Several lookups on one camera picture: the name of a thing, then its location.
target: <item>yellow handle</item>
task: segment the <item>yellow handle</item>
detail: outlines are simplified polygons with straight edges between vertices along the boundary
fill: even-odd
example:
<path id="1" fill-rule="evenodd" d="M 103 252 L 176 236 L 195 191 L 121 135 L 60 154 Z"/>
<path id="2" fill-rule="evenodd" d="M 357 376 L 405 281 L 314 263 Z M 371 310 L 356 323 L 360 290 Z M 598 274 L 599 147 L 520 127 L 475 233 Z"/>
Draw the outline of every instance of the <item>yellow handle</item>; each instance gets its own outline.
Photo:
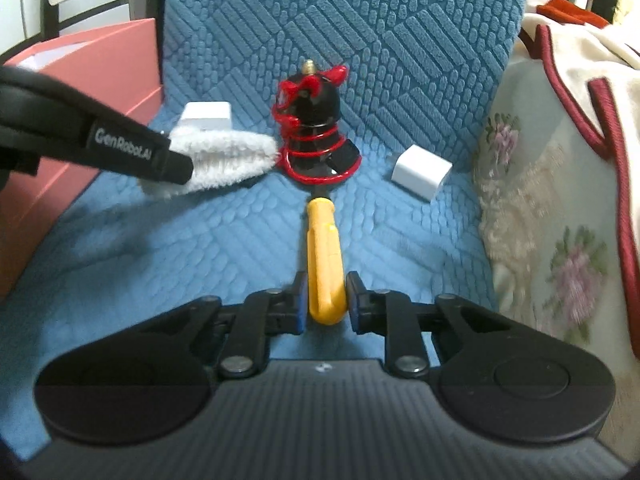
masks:
<path id="1" fill-rule="evenodd" d="M 335 207 L 329 199 L 315 198 L 309 202 L 306 211 L 309 216 L 306 233 L 309 313 L 318 323 L 332 325 L 347 312 Z"/>

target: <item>white cube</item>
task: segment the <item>white cube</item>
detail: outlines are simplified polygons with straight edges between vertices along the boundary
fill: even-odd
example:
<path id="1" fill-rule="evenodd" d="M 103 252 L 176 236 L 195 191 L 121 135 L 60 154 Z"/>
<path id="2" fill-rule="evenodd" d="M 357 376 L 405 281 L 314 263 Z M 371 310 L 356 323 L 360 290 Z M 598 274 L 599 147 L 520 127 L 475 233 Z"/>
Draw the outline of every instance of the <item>white cube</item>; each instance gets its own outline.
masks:
<path id="1" fill-rule="evenodd" d="M 438 194 L 452 164 L 415 144 L 396 162 L 391 180 L 429 201 Z"/>
<path id="2" fill-rule="evenodd" d="M 201 130 L 232 130 L 231 104 L 226 101 L 187 103 L 178 126 Z"/>

